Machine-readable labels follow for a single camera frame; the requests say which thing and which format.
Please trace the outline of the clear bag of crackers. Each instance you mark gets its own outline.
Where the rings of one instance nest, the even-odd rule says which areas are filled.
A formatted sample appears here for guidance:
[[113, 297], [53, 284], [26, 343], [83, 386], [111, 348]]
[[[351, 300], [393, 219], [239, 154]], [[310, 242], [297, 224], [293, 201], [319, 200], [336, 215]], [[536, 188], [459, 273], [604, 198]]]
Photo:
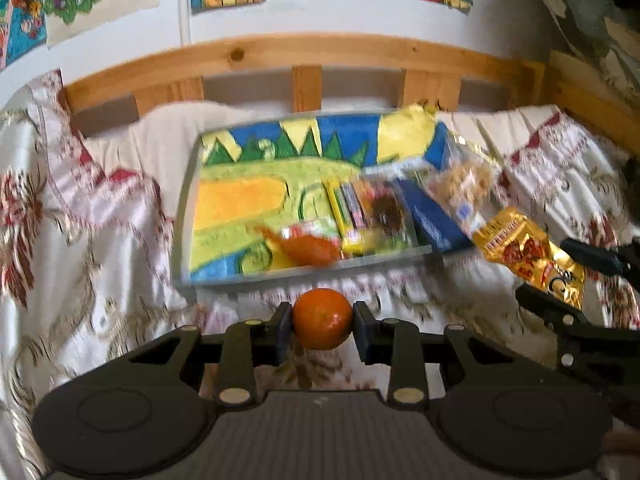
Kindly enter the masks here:
[[447, 132], [440, 162], [416, 172], [423, 191], [458, 228], [472, 235], [485, 220], [483, 209], [500, 174], [498, 160], [457, 133]]

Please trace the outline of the wooden bed headboard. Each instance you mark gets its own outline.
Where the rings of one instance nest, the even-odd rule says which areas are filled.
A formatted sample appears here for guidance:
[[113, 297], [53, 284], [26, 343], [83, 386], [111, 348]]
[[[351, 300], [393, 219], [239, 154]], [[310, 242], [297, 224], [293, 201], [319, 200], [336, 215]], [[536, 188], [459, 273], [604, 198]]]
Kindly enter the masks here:
[[325, 67], [401, 70], [399, 105], [426, 101], [445, 110], [458, 107], [465, 79], [493, 82], [509, 90], [512, 107], [554, 104], [632, 154], [639, 151], [638, 110], [589, 67], [561, 53], [539, 63], [408, 38], [296, 32], [152, 54], [74, 81], [65, 93], [72, 112], [133, 96], [144, 115], [160, 104], [203, 99], [207, 77], [287, 68], [293, 110], [314, 112], [321, 106]]

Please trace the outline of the mermaid girl drawing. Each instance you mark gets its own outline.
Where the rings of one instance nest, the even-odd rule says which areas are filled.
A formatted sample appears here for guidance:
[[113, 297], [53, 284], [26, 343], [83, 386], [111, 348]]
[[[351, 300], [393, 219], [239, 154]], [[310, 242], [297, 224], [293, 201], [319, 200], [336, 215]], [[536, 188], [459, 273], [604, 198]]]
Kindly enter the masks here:
[[47, 40], [43, 0], [1, 0], [1, 68]]

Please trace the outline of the dark jelly snack pack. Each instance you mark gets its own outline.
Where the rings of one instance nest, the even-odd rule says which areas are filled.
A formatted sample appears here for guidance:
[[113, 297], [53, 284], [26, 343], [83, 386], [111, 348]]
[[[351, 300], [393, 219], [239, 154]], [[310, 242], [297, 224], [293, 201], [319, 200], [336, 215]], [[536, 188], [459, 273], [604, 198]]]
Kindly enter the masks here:
[[404, 250], [416, 244], [410, 212], [396, 181], [362, 178], [356, 191], [376, 250]]

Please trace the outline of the grey tray with dinosaur drawing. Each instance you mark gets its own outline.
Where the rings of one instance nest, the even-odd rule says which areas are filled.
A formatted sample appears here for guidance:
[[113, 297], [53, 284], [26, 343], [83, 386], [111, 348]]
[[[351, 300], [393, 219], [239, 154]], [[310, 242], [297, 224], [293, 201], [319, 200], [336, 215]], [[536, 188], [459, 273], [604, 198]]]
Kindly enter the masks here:
[[[356, 188], [359, 179], [379, 177], [413, 180], [422, 188], [416, 172], [440, 162], [446, 133], [435, 113], [421, 105], [390, 113], [294, 116], [201, 133], [180, 196], [172, 279], [182, 286], [223, 288], [450, 254], [417, 236], [404, 250], [345, 254], [323, 186], [335, 178], [354, 181]], [[326, 238], [343, 259], [296, 266], [254, 226], [284, 238]]]

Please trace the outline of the floral satin bed cover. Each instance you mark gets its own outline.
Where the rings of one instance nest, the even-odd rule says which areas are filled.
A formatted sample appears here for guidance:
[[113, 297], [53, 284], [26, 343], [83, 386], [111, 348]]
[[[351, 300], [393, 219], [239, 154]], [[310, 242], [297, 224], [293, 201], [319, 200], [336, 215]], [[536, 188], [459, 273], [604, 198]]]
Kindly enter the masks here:
[[[238, 299], [200, 289], [202, 304], [184, 298], [169, 279], [182, 183], [167, 195], [141, 171], [108, 174], [72, 129], [66, 106], [54, 70], [1, 110], [1, 479], [46, 472], [30, 420], [51, 389], [177, 326], [223, 332], [243, 318], [265, 320], [280, 301], [311, 289], [307, 282]], [[632, 209], [639, 199], [622, 177], [629, 155], [611, 143], [565, 116], [559, 129], [537, 129], [504, 161], [510, 156], [498, 210], [521, 208], [557, 243], [574, 236], [611, 247], [639, 236]], [[397, 315], [429, 332], [464, 323], [552, 365], [554, 338], [518, 307], [518, 279], [504, 266], [471, 252], [446, 257], [443, 274], [442, 284], [420, 268], [334, 283], [383, 318]], [[290, 348], [282, 366], [256, 370], [258, 391], [386, 393], [388, 367], [360, 363], [352, 338], [332, 351], [303, 350], [295, 339]]]

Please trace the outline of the dark blue snack box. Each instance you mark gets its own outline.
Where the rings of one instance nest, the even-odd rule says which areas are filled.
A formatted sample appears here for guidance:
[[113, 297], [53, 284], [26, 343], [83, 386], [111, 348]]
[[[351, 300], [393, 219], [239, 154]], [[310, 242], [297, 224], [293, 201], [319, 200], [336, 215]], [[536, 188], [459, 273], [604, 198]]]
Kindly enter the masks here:
[[438, 252], [458, 252], [472, 247], [472, 242], [448, 214], [413, 180], [396, 181], [416, 229], [420, 242]]

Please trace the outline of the orange snack packet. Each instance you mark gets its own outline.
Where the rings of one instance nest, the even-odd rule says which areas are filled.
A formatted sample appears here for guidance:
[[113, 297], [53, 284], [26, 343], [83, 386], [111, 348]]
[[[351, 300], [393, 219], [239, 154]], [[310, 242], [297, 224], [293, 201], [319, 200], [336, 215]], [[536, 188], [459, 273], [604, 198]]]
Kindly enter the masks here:
[[309, 234], [284, 238], [266, 226], [254, 226], [254, 230], [276, 244], [296, 266], [329, 266], [343, 259], [341, 249], [326, 238]]

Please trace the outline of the gold foil snack bag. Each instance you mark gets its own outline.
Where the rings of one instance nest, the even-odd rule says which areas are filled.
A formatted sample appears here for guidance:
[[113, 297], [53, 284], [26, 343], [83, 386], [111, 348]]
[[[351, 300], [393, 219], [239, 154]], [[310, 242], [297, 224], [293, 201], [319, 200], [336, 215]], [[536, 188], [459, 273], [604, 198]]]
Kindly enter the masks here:
[[585, 268], [521, 211], [508, 207], [498, 212], [473, 233], [472, 241], [489, 262], [506, 266], [526, 284], [575, 309], [582, 308]]

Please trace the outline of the orange tangerine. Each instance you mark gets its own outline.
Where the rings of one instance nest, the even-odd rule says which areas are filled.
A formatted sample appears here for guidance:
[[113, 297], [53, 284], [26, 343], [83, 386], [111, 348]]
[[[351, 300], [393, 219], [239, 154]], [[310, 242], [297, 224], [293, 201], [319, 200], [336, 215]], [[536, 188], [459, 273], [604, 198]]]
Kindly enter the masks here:
[[294, 334], [310, 350], [333, 350], [352, 331], [354, 311], [336, 290], [315, 288], [300, 295], [292, 309]]

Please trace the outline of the white wall pipe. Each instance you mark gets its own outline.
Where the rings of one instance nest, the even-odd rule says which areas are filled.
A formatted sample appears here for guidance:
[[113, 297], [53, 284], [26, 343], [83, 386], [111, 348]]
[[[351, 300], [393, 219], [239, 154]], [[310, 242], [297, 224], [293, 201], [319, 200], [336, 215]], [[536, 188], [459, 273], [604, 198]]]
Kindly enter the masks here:
[[178, 0], [177, 9], [180, 44], [184, 47], [191, 43], [190, 0]]

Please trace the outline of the camouflage fabric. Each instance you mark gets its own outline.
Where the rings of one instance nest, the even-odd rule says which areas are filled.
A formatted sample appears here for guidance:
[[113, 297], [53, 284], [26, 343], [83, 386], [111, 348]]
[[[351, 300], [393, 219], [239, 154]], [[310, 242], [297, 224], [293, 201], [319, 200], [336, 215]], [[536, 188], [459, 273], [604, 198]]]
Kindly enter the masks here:
[[639, 0], [541, 0], [574, 55], [639, 106]]

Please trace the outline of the yellow green candy pack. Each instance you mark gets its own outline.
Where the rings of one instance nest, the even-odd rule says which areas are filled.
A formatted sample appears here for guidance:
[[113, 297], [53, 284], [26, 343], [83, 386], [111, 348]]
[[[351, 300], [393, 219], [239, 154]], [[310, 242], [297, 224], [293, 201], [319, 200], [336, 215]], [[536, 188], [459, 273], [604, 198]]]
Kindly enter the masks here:
[[357, 195], [355, 182], [331, 178], [324, 180], [323, 186], [341, 235], [342, 251], [356, 256], [375, 252], [378, 231], [370, 226], [366, 210]]

